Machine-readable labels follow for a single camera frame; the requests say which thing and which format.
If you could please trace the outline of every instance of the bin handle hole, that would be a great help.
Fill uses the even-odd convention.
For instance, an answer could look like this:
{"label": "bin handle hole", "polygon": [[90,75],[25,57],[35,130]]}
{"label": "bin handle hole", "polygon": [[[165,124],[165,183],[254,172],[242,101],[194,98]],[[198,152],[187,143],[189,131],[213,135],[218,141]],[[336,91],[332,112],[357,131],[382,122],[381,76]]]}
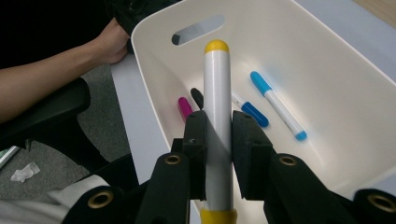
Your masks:
{"label": "bin handle hole", "polygon": [[180,46],[219,29],[224,24],[223,15],[214,15],[185,27],[172,35],[172,44]]}

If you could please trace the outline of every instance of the chair armrest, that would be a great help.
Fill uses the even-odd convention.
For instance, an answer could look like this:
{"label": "chair armrest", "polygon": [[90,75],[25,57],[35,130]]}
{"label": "chair armrest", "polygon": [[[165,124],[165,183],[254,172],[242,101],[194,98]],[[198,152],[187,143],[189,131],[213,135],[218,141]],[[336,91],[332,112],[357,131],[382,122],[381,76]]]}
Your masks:
{"label": "chair armrest", "polygon": [[15,119],[1,124],[0,149],[20,147],[25,139],[76,116],[86,110],[90,103],[90,90],[85,80],[74,80]]}

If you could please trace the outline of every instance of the white plastic bin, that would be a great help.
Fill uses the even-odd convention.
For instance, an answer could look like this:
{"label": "white plastic bin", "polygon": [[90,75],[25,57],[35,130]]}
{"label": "white plastic bin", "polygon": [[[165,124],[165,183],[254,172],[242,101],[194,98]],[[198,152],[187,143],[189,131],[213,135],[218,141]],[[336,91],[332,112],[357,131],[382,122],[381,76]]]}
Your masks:
{"label": "white plastic bin", "polygon": [[[172,43],[177,31],[217,15],[224,18],[220,28]],[[198,109],[190,89],[204,90],[204,48],[212,39],[228,43],[232,88],[269,119],[263,130],[276,152],[300,157],[348,198],[396,173],[395,83],[291,0],[184,0],[137,25],[136,58],[169,145],[184,131],[178,97]],[[254,87],[251,71],[265,77],[300,121],[306,141],[294,139]],[[262,203],[238,199],[238,190],[238,223],[262,221]]]}

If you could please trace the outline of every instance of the person's arm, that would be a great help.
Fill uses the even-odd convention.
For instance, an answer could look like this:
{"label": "person's arm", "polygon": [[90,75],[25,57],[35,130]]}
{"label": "person's arm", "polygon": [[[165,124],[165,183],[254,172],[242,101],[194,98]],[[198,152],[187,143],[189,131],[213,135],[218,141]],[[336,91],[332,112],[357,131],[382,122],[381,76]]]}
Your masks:
{"label": "person's arm", "polygon": [[17,117],[38,101],[105,63],[127,53],[129,36],[113,19],[93,41],[48,59],[0,70],[0,123]]}

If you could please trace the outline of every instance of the white table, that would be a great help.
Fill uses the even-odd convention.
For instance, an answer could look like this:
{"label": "white table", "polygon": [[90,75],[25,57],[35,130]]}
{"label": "white table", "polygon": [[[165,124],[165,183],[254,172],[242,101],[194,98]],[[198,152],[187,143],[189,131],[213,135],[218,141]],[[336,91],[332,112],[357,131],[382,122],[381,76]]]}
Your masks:
{"label": "white table", "polygon": [[[396,29],[351,0],[297,0],[396,81]],[[111,67],[139,182],[148,180],[169,151],[151,108],[134,55]],[[396,175],[373,186],[396,195]],[[195,213],[191,223],[200,223]]]}

